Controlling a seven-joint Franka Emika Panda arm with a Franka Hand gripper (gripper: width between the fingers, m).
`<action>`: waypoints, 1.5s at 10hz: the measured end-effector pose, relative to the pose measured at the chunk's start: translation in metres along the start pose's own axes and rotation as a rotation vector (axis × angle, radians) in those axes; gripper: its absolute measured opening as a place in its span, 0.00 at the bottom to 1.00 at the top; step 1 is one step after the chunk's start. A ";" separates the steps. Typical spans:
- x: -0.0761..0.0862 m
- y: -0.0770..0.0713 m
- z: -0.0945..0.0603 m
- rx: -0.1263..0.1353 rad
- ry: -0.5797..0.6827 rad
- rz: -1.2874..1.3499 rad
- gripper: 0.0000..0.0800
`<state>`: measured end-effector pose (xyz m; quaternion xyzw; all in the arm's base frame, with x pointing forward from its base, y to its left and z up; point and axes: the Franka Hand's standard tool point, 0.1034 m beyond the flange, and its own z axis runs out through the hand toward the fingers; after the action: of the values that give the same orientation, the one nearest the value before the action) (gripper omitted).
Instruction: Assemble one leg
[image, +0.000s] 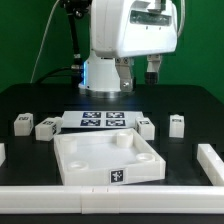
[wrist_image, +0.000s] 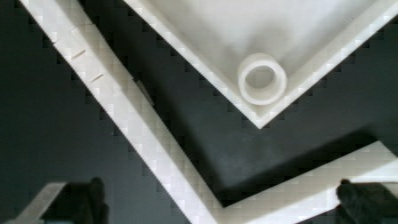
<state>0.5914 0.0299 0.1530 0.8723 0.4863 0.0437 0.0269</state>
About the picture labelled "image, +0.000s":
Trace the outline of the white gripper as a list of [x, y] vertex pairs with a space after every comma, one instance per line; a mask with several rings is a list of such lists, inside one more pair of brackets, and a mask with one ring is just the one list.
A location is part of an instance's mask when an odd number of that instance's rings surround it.
[[171, 0], [93, 0], [91, 42], [98, 57], [116, 58], [122, 92], [133, 90], [128, 57], [148, 55], [145, 82], [157, 84], [160, 54], [174, 52], [177, 46], [176, 6]]

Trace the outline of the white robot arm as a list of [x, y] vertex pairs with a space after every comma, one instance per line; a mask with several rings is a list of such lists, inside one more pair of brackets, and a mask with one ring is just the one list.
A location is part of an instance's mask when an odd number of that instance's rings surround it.
[[172, 0], [92, 0], [90, 54], [80, 92], [116, 98], [134, 90], [133, 59], [146, 55], [146, 78], [164, 53], [177, 46], [177, 9]]

